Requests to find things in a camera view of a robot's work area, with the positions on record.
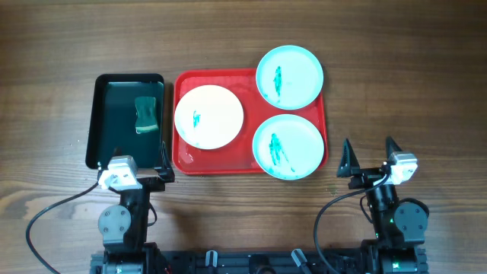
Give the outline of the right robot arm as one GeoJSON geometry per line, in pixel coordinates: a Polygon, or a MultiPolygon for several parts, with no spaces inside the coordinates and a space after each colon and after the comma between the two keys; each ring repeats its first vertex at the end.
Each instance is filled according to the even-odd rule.
{"type": "Polygon", "coordinates": [[[354,263],[358,273],[428,273],[425,242],[429,209],[423,202],[400,199],[396,187],[412,178],[418,158],[386,138],[387,160],[381,167],[362,168],[352,145],[345,140],[338,177],[349,177],[349,189],[364,190],[374,240],[363,240],[354,263]]]}

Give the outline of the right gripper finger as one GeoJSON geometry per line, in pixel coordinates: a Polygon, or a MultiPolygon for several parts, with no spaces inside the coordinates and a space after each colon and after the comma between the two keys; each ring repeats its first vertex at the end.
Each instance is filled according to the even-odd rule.
{"type": "Polygon", "coordinates": [[[352,177],[360,174],[360,165],[355,156],[352,145],[348,139],[345,139],[342,146],[342,159],[340,161],[336,176],[352,177]]]}
{"type": "Polygon", "coordinates": [[[386,137],[386,158],[387,160],[390,159],[391,155],[394,152],[400,152],[402,151],[401,147],[398,146],[398,144],[394,141],[394,139],[391,136],[386,137]]]}

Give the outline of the green yellow sponge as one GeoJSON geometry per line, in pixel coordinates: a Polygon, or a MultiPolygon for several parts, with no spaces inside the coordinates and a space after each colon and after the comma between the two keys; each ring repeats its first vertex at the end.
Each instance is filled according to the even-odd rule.
{"type": "Polygon", "coordinates": [[[137,97],[135,99],[137,119],[135,131],[138,134],[157,131],[157,101],[155,97],[137,97]]]}

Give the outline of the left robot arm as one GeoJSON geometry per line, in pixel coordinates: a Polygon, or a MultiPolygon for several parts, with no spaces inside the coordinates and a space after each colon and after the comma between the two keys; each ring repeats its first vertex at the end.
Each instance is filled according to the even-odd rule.
{"type": "Polygon", "coordinates": [[[155,175],[138,178],[135,159],[130,155],[117,155],[99,172],[98,183],[104,190],[119,194],[119,203],[106,208],[98,218],[104,251],[91,256],[91,273],[172,272],[157,244],[147,242],[148,214],[154,209],[150,194],[165,191],[165,184],[175,180],[163,142],[154,171],[155,175]]]}

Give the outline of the white round plate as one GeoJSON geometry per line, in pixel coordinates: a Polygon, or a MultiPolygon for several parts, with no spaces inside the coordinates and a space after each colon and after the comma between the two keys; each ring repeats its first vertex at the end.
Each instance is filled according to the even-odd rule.
{"type": "Polygon", "coordinates": [[[193,88],[180,99],[174,114],[179,136],[203,150],[221,148],[233,141],[244,123],[237,96],[218,85],[193,88]]]}

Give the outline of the light blue plate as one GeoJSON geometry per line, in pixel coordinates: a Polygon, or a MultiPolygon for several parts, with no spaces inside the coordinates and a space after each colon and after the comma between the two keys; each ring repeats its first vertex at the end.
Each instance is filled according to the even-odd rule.
{"type": "Polygon", "coordinates": [[[261,96],[282,110],[310,105],[324,84],[322,65],[309,50],[295,45],[278,46],[261,58],[256,86],[261,96]]]}
{"type": "Polygon", "coordinates": [[[252,152],[267,174],[280,180],[300,180],[320,166],[325,145],[319,130],[310,121],[293,114],[280,114],[258,127],[252,152]]]}

